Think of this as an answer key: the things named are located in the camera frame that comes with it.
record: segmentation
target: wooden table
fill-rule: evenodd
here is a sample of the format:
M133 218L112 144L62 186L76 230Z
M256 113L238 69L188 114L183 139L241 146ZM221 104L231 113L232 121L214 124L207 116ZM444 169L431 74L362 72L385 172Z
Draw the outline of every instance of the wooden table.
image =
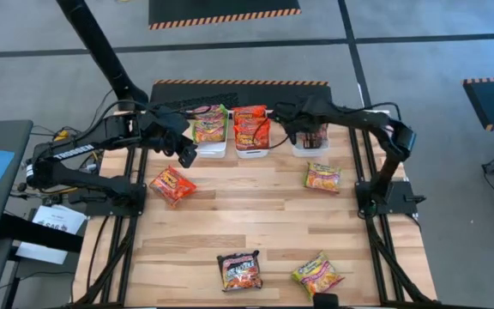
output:
M284 137L283 130L272 124L272 141ZM358 138L365 158L360 132ZM148 189L136 230L126 306L310 306L306 292L290 275L321 250L346 277L329 291L339 295L341 305L377 305L369 241L365 224L357 217L353 190L357 178L347 128L330 125L329 140L331 148L322 158L295 158L286 143L265 158L240 160L230 130L224 159L198 158L191 168L178 169L196 183L197 192L177 209L170 209ZM384 152L376 140L372 143L377 164L382 164ZM106 151L101 175L121 175L125 156L123 149ZM307 161L342 168L339 195L303 187ZM179 167L176 157L151 151L146 182L168 165ZM404 177L403 167L396 176ZM400 265L423 293L435 298L419 229L404 215L390 215L389 221ZM87 225L75 275L76 297L85 293L101 222L102 218L94 218ZM92 281L105 266L112 227L111 218L97 250ZM221 292L216 257L255 249L261 252L263 289ZM389 298L393 298L388 266L383 270ZM120 265L114 274L120 274ZM116 276L111 287L110 300L115 300Z

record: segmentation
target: yellow noodle package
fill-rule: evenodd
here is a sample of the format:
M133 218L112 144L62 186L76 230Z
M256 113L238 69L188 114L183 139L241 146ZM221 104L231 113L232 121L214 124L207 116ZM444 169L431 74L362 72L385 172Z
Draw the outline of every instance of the yellow noodle package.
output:
M304 186L339 193L340 169L319 163L308 163Z
M337 274L323 251L319 252L316 258L293 271L291 277L302 284L310 299L315 293L323 293L344 279Z

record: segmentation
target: concrete floor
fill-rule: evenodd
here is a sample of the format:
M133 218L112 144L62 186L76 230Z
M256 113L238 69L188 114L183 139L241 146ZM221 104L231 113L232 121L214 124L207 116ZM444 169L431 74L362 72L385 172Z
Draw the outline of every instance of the concrete floor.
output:
M301 16L149 31L148 1L87 0L115 46L345 38L336 0L300 2ZM346 3L360 38L494 33L493 0ZM0 52L68 48L82 45L53 1L0 0ZM494 158L494 132L482 129L461 87L461 79L494 76L494 40L358 49L373 103L399 103L404 121L419 134L406 168L416 193L428 197L419 206L420 222L439 299L494 307L494 192L480 167ZM330 81L337 102L361 106L347 45L119 57L147 92L159 78L322 80ZM108 89L89 56L0 58L0 119L85 129ZM33 136L26 156L41 141ZM10 200L7 209L20 215L36 206L36 201ZM74 270L74 259L63 267L29 263L20 273ZM15 307L60 306L69 300L69 283L65 276L29 279L21 284Z

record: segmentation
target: black tape line on floor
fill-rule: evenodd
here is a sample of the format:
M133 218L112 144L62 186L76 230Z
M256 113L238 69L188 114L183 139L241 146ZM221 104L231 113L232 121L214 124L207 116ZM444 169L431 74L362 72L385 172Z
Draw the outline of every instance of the black tape line on floor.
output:
M450 34L450 35L421 35L388 38L358 38L356 44L382 44L382 43L424 43L424 42L456 42L469 40L494 39L494 33L479 34Z
M346 39L287 39L254 42L203 43L183 45L145 45L115 47L116 53L128 52L180 52L202 51L215 49L259 48L259 47L287 47L287 46L318 46L346 44ZM40 56L69 56L87 55L86 49L43 50L43 51L0 51L0 58L40 57Z

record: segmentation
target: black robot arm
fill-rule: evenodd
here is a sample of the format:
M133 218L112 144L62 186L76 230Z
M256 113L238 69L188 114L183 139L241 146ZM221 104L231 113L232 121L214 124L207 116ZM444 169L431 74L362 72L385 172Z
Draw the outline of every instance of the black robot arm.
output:
M183 133L186 118L168 107L101 118L91 129L61 141L37 145L27 160L27 184L34 189L68 185L104 192L114 204L135 202L142 197L142 184L131 184L125 176L105 178L69 169L63 160L94 151L119 148L150 148L167 156L178 155L183 167L196 158L196 145Z
M297 104L277 103L268 117L283 126L293 144L298 132L316 132L322 124L344 125L373 134L386 152L383 168L370 182L370 198L377 204L388 201L392 177L411 154L416 137L413 130L385 113L339 107L316 96Z

